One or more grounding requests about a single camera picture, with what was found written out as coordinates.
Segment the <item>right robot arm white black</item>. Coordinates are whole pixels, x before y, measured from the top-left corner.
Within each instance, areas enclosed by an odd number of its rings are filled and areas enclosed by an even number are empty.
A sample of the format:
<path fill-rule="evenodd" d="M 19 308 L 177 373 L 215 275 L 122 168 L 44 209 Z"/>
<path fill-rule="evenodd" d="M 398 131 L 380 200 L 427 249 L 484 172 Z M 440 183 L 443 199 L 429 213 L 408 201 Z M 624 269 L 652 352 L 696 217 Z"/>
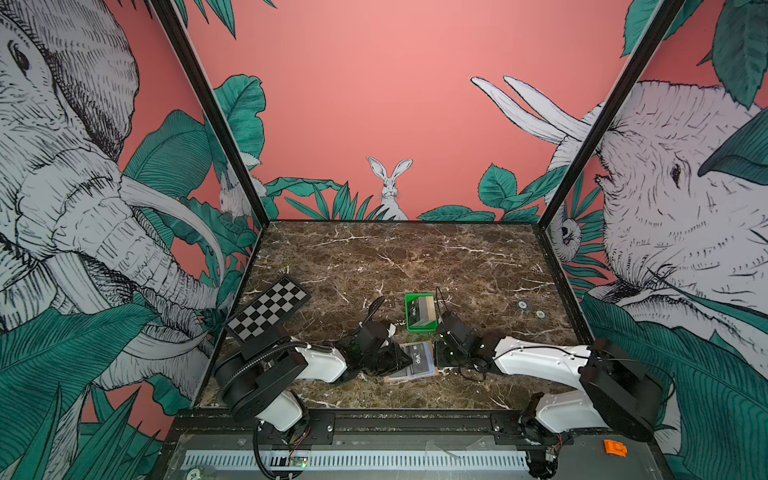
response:
<path fill-rule="evenodd" d="M 598 430 L 641 442 L 654 437 L 664 397 L 661 382 L 607 339 L 557 346 L 498 334 L 479 336 L 452 312 L 441 315 L 437 333 L 452 366 L 570 388 L 561 394 L 535 394 L 521 412 L 518 430 L 534 445 L 553 446 Z"/>

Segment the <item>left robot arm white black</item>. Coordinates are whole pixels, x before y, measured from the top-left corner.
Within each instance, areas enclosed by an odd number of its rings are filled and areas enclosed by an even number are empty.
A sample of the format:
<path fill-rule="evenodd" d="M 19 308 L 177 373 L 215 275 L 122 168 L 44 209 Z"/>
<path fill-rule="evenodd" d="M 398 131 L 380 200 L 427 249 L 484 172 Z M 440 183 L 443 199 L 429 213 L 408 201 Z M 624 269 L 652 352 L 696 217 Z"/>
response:
<path fill-rule="evenodd" d="M 385 377 L 413 364 L 393 339 L 395 326 L 368 320 L 351 334 L 321 344 L 302 342 L 277 325 L 220 361 L 213 369 L 219 402 L 238 423 L 266 422 L 290 432 L 305 421 L 306 408 L 289 391 L 296 380 L 343 384 L 361 372 Z"/>

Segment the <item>green plastic tray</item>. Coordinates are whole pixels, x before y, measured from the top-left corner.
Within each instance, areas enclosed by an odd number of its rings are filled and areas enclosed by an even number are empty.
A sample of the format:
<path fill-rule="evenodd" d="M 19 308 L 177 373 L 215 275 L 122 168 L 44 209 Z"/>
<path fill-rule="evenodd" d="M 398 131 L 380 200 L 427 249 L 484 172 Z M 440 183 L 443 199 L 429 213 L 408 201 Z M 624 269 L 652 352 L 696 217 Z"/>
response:
<path fill-rule="evenodd" d="M 438 315 L 433 294 L 405 295 L 406 328 L 411 333 L 432 333 L 438 327 Z"/>

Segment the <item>tan leather card holder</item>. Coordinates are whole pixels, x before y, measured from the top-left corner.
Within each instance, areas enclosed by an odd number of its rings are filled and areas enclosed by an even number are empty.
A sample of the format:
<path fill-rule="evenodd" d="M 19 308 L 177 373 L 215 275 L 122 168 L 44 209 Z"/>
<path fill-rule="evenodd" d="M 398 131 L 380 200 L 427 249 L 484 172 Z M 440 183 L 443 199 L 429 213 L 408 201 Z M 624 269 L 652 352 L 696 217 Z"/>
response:
<path fill-rule="evenodd" d="M 386 376 L 386 382 L 410 381 L 437 375 L 433 347 L 429 342 L 406 343 L 400 348 L 411 359 L 411 363 Z"/>

